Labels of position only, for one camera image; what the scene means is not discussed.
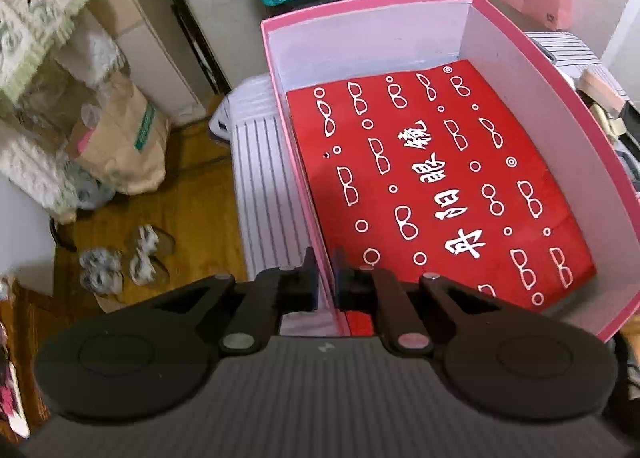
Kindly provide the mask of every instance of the pink box wall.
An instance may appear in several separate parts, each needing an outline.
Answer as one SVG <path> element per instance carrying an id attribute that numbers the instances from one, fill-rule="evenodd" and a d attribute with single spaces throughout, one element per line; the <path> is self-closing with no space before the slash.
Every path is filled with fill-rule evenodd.
<path id="1" fill-rule="evenodd" d="M 486 0 L 349 0 L 285 14 L 262 34 L 323 284 L 330 262 L 286 92 L 468 59 L 532 138 L 582 229 L 598 274 L 552 315 L 608 339 L 640 303 L 640 206 L 590 112 L 545 55 Z"/>

